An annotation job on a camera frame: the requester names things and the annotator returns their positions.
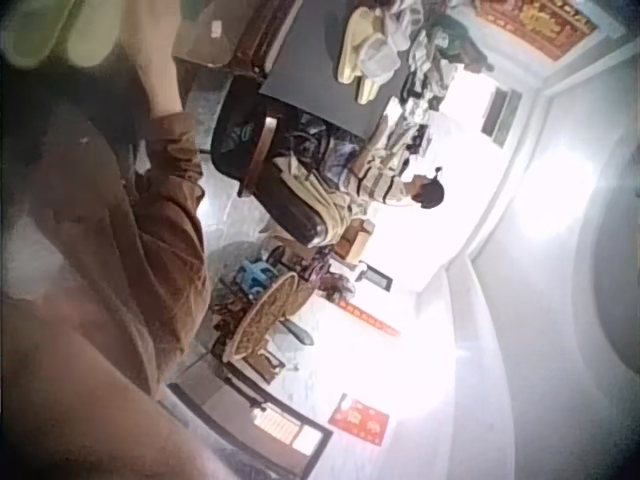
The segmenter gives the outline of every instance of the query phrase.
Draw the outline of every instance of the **window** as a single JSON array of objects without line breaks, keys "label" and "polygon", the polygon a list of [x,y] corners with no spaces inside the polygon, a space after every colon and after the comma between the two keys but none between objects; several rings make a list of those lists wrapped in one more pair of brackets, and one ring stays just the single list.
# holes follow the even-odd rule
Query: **window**
[{"label": "window", "polygon": [[495,80],[466,70],[456,73],[440,111],[469,131],[481,131],[503,147],[513,126],[522,94]]}]

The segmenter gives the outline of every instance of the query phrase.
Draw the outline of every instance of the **person's arm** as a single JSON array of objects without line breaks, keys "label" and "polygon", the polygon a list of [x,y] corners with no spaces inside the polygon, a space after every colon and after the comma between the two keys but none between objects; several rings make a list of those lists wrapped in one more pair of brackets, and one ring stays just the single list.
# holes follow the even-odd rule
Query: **person's arm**
[{"label": "person's arm", "polygon": [[367,162],[371,157],[371,153],[373,153],[373,150],[382,140],[382,137],[387,132],[388,127],[389,127],[389,119],[387,118],[386,115],[383,115],[380,121],[378,122],[378,125],[376,126],[376,129],[373,132],[373,135],[371,135],[371,138],[368,140],[367,144],[362,148],[362,150],[356,157],[355,161],[349,168],[355,176],[357,177],[362,176],[365,168],[367,167]]},{"label": "person's arm", "polygon": [[124,44],[147,92],[146,147],[151,168],[132,205],[146,261],[136,301],[154,337],[160,378],[185,353],[210,301],[197,208],[202,166],[195,121],[184,113],[171,49],[180,22],[177,0],[127,2]]}]

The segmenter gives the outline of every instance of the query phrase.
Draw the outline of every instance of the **desk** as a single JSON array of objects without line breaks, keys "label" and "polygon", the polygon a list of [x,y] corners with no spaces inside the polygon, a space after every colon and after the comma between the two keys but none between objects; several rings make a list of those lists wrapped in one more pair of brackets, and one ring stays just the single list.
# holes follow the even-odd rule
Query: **desk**
[{"label": "desk", "polygon": [[344,31],[355,2],[304,0],[260,93],[369,138],[389,99],[399,96],[409,73],[402,66],[367,105],[356,102],[359,80],[343,85],[336,72]]}]

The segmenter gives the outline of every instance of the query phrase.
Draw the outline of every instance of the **striped shirt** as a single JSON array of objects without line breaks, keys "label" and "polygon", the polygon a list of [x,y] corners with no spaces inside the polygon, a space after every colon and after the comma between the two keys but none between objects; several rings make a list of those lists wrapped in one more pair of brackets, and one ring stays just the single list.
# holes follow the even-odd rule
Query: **striped shirt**
[{"label": "striped shirt", "polygon": [[386,205],[406,203],[404,182],[379,167],[367,167],[362,177],[347,170],[340,182],[340,190],[360,200],[374,201]]}]

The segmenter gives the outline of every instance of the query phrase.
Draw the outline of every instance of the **man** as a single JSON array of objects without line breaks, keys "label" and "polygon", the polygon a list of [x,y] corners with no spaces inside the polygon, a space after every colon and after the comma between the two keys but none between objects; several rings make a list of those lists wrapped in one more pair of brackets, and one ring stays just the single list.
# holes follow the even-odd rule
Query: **man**
[{"label": "man", "polygon": [[383,117],[368,144],[353,156],[334,155],[321,168],[322,177],[331,187],[351,197],[365,202],[378,202],[391,206],[420,205],[432,209],[444,201],[444,187],[438,176],[429,178],[416,175],[410,182],[403,182],[375,162],[375,148],[387,129],[387,119]]},{"label": "man", "polygon": [[202,170],[171,58],[180,3],[126,4],[151,168],[130,203],[104,139],[55,109],[3,252],[3,449],[28,478],[233,478],[152,399],[209,302]]}]

